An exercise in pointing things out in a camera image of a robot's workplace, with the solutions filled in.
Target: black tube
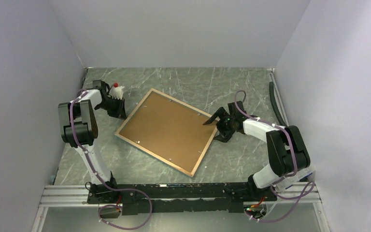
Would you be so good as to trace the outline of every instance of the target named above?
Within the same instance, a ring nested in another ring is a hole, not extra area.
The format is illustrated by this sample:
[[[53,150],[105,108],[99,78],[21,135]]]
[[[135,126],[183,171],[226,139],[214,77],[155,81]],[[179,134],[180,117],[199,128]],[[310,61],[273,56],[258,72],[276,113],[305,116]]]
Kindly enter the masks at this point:
[[[276,103],[275,94],[274,94],[274,82],[270,82],[270,101],[272,109],[274,110],[276,119],[279,122],[279,125],[286,127],[287,124],[284,122],[281,113],[279,112],[278,105]]]

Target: wall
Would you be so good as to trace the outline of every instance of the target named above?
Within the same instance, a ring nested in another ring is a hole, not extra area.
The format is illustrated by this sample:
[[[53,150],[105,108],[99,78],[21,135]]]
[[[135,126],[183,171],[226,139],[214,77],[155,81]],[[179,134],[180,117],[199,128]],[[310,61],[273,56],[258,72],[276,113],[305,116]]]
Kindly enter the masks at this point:
[[[310,0],[49,0],[85,67],[275,67]]]
[[[0,231],[30,231],[84,69],[45,0],[0,0]]]
[[[276,71],[332,231],[371,231],[371,0],[312,0]]]

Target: wooden frame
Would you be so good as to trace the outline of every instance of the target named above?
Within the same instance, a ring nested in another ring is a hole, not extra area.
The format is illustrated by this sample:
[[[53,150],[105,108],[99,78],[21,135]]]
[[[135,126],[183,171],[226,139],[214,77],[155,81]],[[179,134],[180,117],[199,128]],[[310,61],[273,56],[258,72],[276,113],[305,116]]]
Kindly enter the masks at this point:
[[[210,138],[209,138],[207,144],[205,145],[204,149],[201,151],[201,154],[200,154],[200,156],[199,156],[199,158],[198,158],[196,164],[194,165],[192,171],[188,171],[188,170],[186,170],[186,169],[184,169],[184,168],[182,168],[182,167],[180,167],[180,166],[174,164],[173,162],[170,162],[169,160],[167,160],[167,159],[165,159],[165,158],[159,156],[158,154],[156,154],[156,153],[150,151],[149,149],[143,147],[140,143],[137,143],[137,142],[135,142],[135,141],[133,141],[133,140],[131,140],[131,139],[128,139],[127,137],[125,137],[125,136],[123,136],[123,135],[120,134],[120,132],[122,131],[122,129],[127,125],[127,123],[130,121],[130,119],[132,119],[132,117],[136,114],[136,112],[138,112],[139,108],[142,107],[144,101],[149,97],[149,95],[150,95],[151,93],[157,93],[157,94],[159,94],[159,95],[161,95],[161,96],[163,96],[163,97],[169,99],[169,101],[171,100],[171,101],[177,102],[177,103],[179,103],[179,104],[181,104],[181,105],[183,105],[183,106],[185,106],[185,107],[187,107],[187,108],[189,108],[189,109],[195,111],[196,113],[198,113],[198,114],[196,114],[196,115],[207,116],[207,118],[211,117],[210,114],[208,114],[208,113],[206,113],[206,112],[204,112],[204,111],[202,111],[202,110],[199,110],[199,109],[197,109],[197,108],[195,108],[195,107],[193,107],[193,106],[191,106],[191,105],[188,105],[188,104],[186,104],[186,103],[184,103],[184,102],[182,102],[182,101],[179,101],[179,100],[173,98],[173,97],[170,96],[170,95],[167,95],[167,94],[165,94],[165,93],[162,93],[162,92],[160,92],[160,91],[158,91],[158,90],[152,88],[152,89],[150,89],[150,91],[148,91],[148,93],[143,97],[143,99],[142,99],[142,100],[137,104],[136,108],[134,108],[133,112],[131,112],[131,114],[130,114],[130,115],[128,116],[128,118],[123,122],[123,124],[119,127],[119,129],[117,129],[115,135],[118,136],[119,138],[123,139],[124,141],[128,142],[129,144],[135,146],[136,148],[138,148],[138,149],[140,149],[140,150],[146,152],[147,154],[153,156],[154,158],[157,158],[157,159],[159,159],[160,161],[162,161],[162,162],[164,162],[164,163],[170,165],[171,167],[174,167],[175,169],[177,169],[177,170],[179,170],[179,171],[181,171],[181,172],[187,174],[188,176],[193,177],[194,174],[195,174],[195,172],[197,171],[197,168],[198,168],[198,166],[200,165],[200,163],[201,163],[201,161],[202,161],[202,159],[203,159],[205,153],[207,152],[208,147],[210,146],[210,144],[211,144],[211,142],[212,142],[212,140],[213,140],[213,138],[214,138],[214,136],[215,136],[215,134],[216,134],[216,132],[217,132],[217,128],[216,128],[215,126],[213,126],[213,128],[214,128],[214,129],[213,129],[213,132],[211,133],[211,136],[210,136]]]

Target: marble tabletop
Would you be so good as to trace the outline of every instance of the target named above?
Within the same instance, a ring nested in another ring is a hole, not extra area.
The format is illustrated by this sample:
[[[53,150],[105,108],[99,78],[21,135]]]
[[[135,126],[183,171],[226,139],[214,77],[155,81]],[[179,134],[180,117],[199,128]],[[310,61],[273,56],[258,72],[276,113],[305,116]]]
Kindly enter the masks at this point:
[[[93,68],[84,88],[93,80],[125,86],[126,113],[155,88],[213,114],[234,101],[236,91],[247,91],[245,110],[276,122],[269,96],[269,78],[261,68]],[[194,177],[149,156],[114,135],[123,123],[104,110],[95,111],[101,155],[120,184],[241,182],[259,171],[268,160],[267,145],[257,138],[235,133],[228,143],[213,141]],[[90,181],[82,158],[65,146],[55,185],[83,185]]]

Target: brown board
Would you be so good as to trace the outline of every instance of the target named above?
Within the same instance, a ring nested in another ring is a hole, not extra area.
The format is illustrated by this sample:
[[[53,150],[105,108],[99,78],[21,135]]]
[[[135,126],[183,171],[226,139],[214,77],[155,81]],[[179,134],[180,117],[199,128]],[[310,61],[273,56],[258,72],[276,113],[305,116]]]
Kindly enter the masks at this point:
[[[147,154],[193,176],[217,129],[211,117],[191,105],[151,89],[116,135]]]

